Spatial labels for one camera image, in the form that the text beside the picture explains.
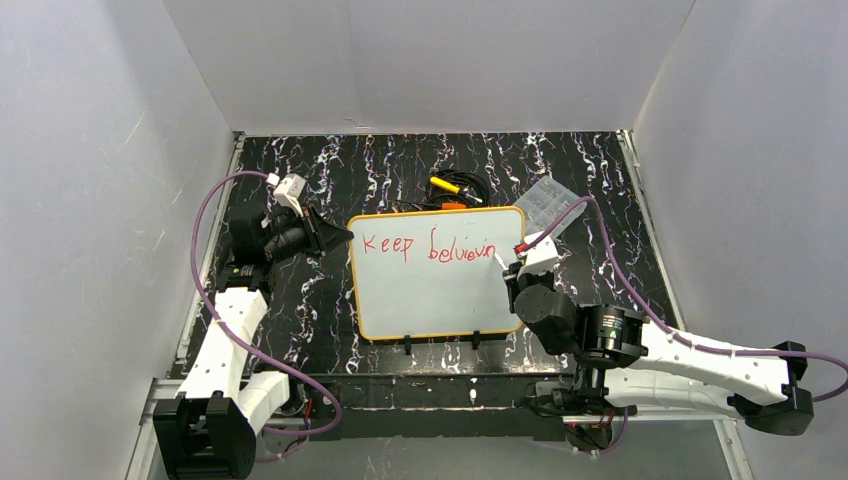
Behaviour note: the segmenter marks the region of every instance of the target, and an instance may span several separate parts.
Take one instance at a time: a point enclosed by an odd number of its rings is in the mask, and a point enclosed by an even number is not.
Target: marble surface
[[[592,195],[604,212],[614,252],[634,286],[676,326],[634,187],[614,132],[449,135],[305,136],[248,138],[241,168],[307,180],[301,202],[345,225],[359,214],[390,212],[393,200],[423,201],[431,167],[472,171],[487,179],[493,205],[512,204],[544,175],[578,195]],[[267,204],[256,179],[237,181],[229,204]],[[222,228],[226,233],[227,225]],[[637,308],[613,274],[598,226],[587,210],[557,240],[563,259],[557,286],[578,303]],[[254,344],[307,373],[485,375],[562,373],[570,359],[547,355],[526,328],[486,338],[478,350],[460,338],[416,343],[371,343],[359,335],[348,249],[319,260],[299,256],[275,268],[268,317]],[[197,354],[208,312],[192,329],[187,364]],[[255,364],[251,358],[249,364]],[[184,375],[184,364],[172,376]]]

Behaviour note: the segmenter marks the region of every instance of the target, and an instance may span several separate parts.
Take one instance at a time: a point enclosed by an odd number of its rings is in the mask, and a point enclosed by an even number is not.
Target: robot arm
[[[525,244],[538,235],[528,236]],[[687,347],[633,310],[576,305],[553,286],[558,253],[550,239],[509,265],[504,281],[510,309],[551,355],[571,354],[574,384],[551,396],[563,414],[612,413],[639,405],[682,407],[744,418],[748,426],[777,435],[801,435],[813,418],[812,396],[798,386],[806,360],[722,356],[696,350],[705,345],[750,350],[672,330]],[[785,342],[776,350],[803,351]]]
[[[251,206],[230,210],[232,252],[215,282],[220,322],[250,343],[268,311],[271,266],[299,253],[321,257],[353,234],[325,222],[297,197],[304,181],[269,175],[279,215]],[[175,398],[159,401],[153,427],[171,479],[246,478],[256,457],[256,437],[275,410],[289,401],[289,376],[242,375],[247,351],[218,321],[209,325],[197,358]]]

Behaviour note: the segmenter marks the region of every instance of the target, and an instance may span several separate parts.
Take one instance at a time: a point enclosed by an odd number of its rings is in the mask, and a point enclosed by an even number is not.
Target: gray floor
[[[729,479],[712,422],[631,423],[614,452],[593,460],[565,443],[529,438],[381,438],[312,442],[251,479]],[[154,459],[151,480],[166,475]]]

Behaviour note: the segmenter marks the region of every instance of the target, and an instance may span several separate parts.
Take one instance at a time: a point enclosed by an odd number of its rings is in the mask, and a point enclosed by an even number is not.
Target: white wall
[[[848,6],[698,0],[635,127],[685,320],[848,358]],[[844,380],[811,364],[814,394]],[[740,427],[756,478],[844,478],[848,396],[801,438]]]
[[[160,0],[0,4],[0,470],[123,478],[232,135]]]
[[[692,2],[165,0],[251,134],[630,128]]]

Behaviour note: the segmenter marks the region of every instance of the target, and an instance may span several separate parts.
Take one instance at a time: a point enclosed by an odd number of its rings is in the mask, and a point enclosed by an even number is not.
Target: whiteboard
[[[368,340],[507,333],[521,321],[497,252],[509,265],[524,238],[517,207],[360,215],[350,258],[359,332]]]

